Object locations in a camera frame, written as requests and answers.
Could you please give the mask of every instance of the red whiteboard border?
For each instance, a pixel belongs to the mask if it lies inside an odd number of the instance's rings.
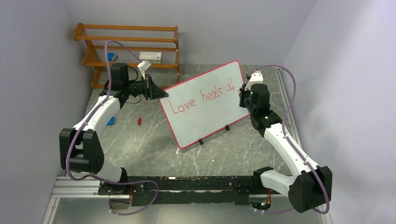
[[[233,61],[230,61],[230,62],[224,64],[224,65],[221,65],[221,66],[219,66],[219,67],[216,67],[216,68],[214,68],[214,69],[211,69],[211,70],[209,70],[209,71],[206,71],[206,72],[204,72],[204,73],[202,73],[202,74],[199,74],[199,75],[196,75],[196,76],[194,76],[194,77],[188,78],[188,79],[186,79],[186,80],[184,80],[184,81],[182,81],[182,82],[180,82],[180,83],[177,83],[177,84],[175,84],[175,85],[173,85],[173,86],[170,86],[170,87],[168,87],[168,88],[166,88],[166,89],[164,89],[164,90],[170,89],[170,88],[175,87],[175,86],[180,85],[180,84],[183,84],[183,83],[185,83],[185,82],[187,82],[187,81],[189,81],[189,80],[195,79],[195,78],[197,78],[197,77],[199,77],[199,76],[201,76],[201,75],[204,75],[204,74],[206,74],[206,73],[209,73],[209,72],[211,72],[211,71],[213,71],[213,70],[216,70],[216,69],[218,69],[218,68],[221,68],[221,67],[223,67],[223,66],[226,66],[226,65],[228,65],[228,64],[231,64],[231,63],[233,63],[233,62],[237,62],[237,63],[238,63],[239,69],[240,69],[240,76],[242,77],[242,82],[245,83],[245,80],[243,79],[242,68],[240,67],[239,61],[238,61],[238,60],[233,60]],[[187,148],[187,147],[189,147],[189,146],[191,146],[191,145],[197,143],[197,142],[199,141],[199,139],[196,140],[195,142],[192,142],[191,144],[189,144],[189,145],[187,145],[187,146],[184,146],[184,147],[181,147],[181,146],[179,145],[179,142],[177,141],[175,132],[173,131],[172,125],[170,125],[168,116],[166,116],[166,112],[165,112],[165,110],[164,110],[164,108],[163,108],[163,105],[162,105],[162,103],[161,103],[160,100],[159,100],[159,102],[160,102],[160,104],[161,104],[161,108],[162,108],[162,110],[163,110],[163,113],[165,114],[166,120],[168,121],[169,127],[170,127],[170,129],[171,129],[171,131],[172,131],[172,134],[173,134],[173,137],[175,137],[177,146],[178,146],[179,148]],[[249,116],[249,114],[246,115],[246,116],[244,116],[244,117],[242,117],[242,118],[240,118],[240,119],[238,119],[238,120],[236,120],[236,121],[234,121],[234,122],[232,122],[231,124],[228,124],[228,125],[235,124],[236,122],[238,122],[238,121],[240,121],[240,120],[246,118],[247,116]],[[218,130],[216,130],[216,131],[214,131],[214,132],[212,132],[212,133],[210,133],[210,134],[208,134],[208,135],[205,136],[205,137],[202,137],[201,139],[207,138],[207,137],[211,136],[212,134],[214,134],[214,133],[216,133],[216,132],[219,132],[219,131],[223,130],[224,128],[225,128],[225,126],[222,127],[222,128],[220,128],[220,129],[218,129]]]

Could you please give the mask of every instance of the red handwriting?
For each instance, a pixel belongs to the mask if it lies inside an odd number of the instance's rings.
[[[203,94],[202,90],[199,90],[199,91],[201,92],[203,102],[206,102],[206,101],[212,100],[212,99],[216,99],[216,98],[220,97],[221,95],[223,95],[221,88],[216,88],[216,85],[214,85],[214,90],[207,94]]]
[[[233,80],[231,78],[228,79],[228,84],[226,85],[227,92],[234,90],[235,87],[233,85]]]
[[[183,105],[179,105],[179,107],[177,107],[178,112],[176,112],[173,109],[172,103],[169,100],[168,100],[168,102],[170,104],[170,107],[172,108],[172,112],[175,113],[175,114],[176,113],[180,113],[180,112],[184,112],[186,110],[186,108],[189,109],[190,107],[196,106],[195,100],[192,99],[189,102],[187,102],[187,104],[183,104],[184,106]]]

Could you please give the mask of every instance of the marble table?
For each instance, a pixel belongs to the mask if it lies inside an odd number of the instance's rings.
[[[218,65],[183,64],[182,80],[188,79]],[[242,65],[244,74],[257,66]],[[149,69],[157,85],[172,85],[175,71]],[[271,109],[283,117],[286,101],[281,80],[275,69],[262,70],[264,83],[271,93]],[[135,72],[130,70],[129,78]],[[107,80],[104,72],[99,83]],[[97,101],[101,89],[94,89],[87,111]],[[130,97],[129,103],[139,97]],[[194,176],[194,175],[252,175],[253,171],[270,166],[278,172],[290,175],[290,171],[278,152],[252,127],[247,117],[230,126],[230,131],[220,131],[196,143],[180,149],[170,130],[158,100],[138,104],[125,104],[115,115],[116,122],[107,126],[100,137],[105,158],[114,165],[124,167],[128,175],[138,176]],[[295,134],[288,120],[287,128]]]

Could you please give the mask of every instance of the white wall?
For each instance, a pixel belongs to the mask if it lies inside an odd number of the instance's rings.
[[[91,91],[63,1],[0,1],[0,223],[42,223],[61,172],[59,132]]]
[[[393,0],[318,0],[284,63],[303,147],[333,171],[335,224],[396,223],[395,12]]]
[[[182,63],[283,63],[316,0],[66,0],[82,23],[178,26]]]

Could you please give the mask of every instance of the wooden rack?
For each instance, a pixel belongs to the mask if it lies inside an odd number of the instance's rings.
[[[139,31],[161,31],[161,32],[173,32],[173,38],[160,38],[160,37],[133,37],[133,36],[107,36],[107,35],[88,35],[87,30],[139,30]],[[180,57],[179,57],[179,40],[177,27],[143,27],[143,26],[119,26],[119,25],[93,25],[93,24],[77,24],[73,32],[74,40],[84,40],[87,45],[86,55],[83,59],[83,65],[93,66],[95,68],[95,74],[92,80],[93,88],[103,88],[103,84],[98,84],[100,75],[104,67],[106,67],[106,62],[101,60],[98,50],[104,50],[103,45],[94,45],[92,41],[123,41],[123,42],[161,42],[161,43],[174,43],[174,48],[154,48],[154,47],[130,47],[132,51],[149,51],[149,52],[175,52],[176,58],[174,62],[163,62],[160,64],[152,64],[151,68],[166,68],[166,69],[176,69],[176,83],[180,82]],[[108,46],[108,50],[125,50],[121,46]],[[138,62],[127,62],[129,66],[136,67]]]

